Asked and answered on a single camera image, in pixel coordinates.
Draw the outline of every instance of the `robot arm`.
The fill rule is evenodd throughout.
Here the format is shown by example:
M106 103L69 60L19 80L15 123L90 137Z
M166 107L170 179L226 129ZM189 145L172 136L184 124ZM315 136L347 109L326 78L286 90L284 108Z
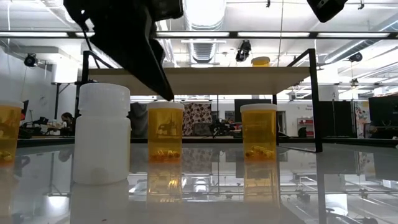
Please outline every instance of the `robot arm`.
M162 68L165 52L153 37L155 22L183 16L182 0L64 0L70 17L90 41L166 100L174 94Z

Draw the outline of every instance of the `black cable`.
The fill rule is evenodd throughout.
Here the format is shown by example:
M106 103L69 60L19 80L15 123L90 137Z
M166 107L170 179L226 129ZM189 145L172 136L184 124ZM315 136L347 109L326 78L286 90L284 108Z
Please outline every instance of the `black cable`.
M90 41L88 40L87 33L86 33L86 31L84 29L82 29L82 31L83 31L83 34L85 36L85 39L86 39L86 42L87 42L87 45L88 45L88 49L92 52L93 49L91 48L91 44L90 44ZM98 62L97 62L96 58L94 58L94 62L97 65L97 68L100 68L100 65L98 65Z

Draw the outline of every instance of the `security camera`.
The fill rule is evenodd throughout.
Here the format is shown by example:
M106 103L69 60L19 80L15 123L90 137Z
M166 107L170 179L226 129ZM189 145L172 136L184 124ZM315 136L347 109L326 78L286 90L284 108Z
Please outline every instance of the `security camera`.
M33 53L27 54L27 57L26 57L25 60L24 60L24 64L25 64L27 67L30 67L30 68L36 67L37 64L38 64L38 62L39 62L39 61L38 61L37 58L36 58L36 54L33 54Z
M244 62L250 55L251 51L251 44L250 41L244 40L242 44L238 48L238 52L236 54L236 61L237 62Z
M360 62L360 61L362 61L362 58L363 58L362 54L358 52L358 53L352 55L351 57L349 57L348 60L350 62Z

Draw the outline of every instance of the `white plastic bottle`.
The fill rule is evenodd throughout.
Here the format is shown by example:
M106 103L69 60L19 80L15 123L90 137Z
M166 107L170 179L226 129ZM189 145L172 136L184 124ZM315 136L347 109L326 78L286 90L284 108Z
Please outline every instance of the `white plastic bottle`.
M126 179L130 160L130 90L89 83L80 88L76 119L73 180L79 184L110 184Z

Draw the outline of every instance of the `pill bottle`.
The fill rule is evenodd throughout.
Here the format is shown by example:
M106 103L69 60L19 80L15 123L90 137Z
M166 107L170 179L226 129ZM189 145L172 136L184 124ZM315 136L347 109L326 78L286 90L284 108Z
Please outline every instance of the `pill bottle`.
M110 184L126 179L130 158L130 90L89 83L80 88L81 116L76 119L73 180Z
M251 65L253 67L269 67L270 61L269 57L256 57L251 60Z
M149 162L180 162L184 105L156 102L147 108Z
M241 107L245 160L276 159L276 111L277 106L269 103Z
M0 167L14 164L23 108L20 101L0 99Z

